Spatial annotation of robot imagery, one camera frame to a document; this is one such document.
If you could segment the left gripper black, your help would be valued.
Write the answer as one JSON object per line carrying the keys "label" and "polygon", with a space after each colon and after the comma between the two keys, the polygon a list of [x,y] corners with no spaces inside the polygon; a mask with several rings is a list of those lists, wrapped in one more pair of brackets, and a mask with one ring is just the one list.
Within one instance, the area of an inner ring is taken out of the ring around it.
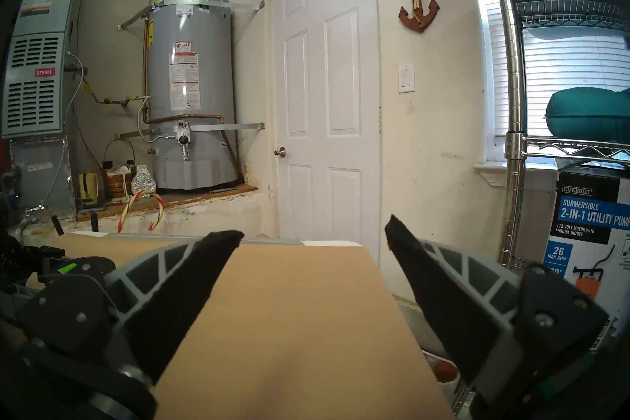
{"label": "left gripper black", "polygon": [[64,249],[51,246],[26,246],[7,232],[1,233],[1,288],[9,285],[25,285],[33,274],[44,272],[44,261],[64,259]]}

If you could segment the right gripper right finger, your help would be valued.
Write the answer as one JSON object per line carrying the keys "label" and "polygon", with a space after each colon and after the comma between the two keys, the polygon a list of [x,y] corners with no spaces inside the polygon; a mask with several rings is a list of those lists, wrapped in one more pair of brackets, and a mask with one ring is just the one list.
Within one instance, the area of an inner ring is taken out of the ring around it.
{"label": "right gripper right finger", "polygon": [[608,315],[540,263],[500,263],[412,234],[396,216],[386,240],[417,304],[480,402],[540,402],[545,380],[584,358]]}

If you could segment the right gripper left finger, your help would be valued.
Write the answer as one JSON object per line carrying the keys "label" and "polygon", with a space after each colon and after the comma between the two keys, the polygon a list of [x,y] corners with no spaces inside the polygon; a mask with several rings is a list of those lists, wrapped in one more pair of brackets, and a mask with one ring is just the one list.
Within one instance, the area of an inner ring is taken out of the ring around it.
{"label": "right gripper left finger", "polygon": [[29,338],[80,363],[137,367],[155,384],[210,298],[244,233],[211,232],[153,249],[107,274],[75,263],[45,275],[45,288],[17,305]]}

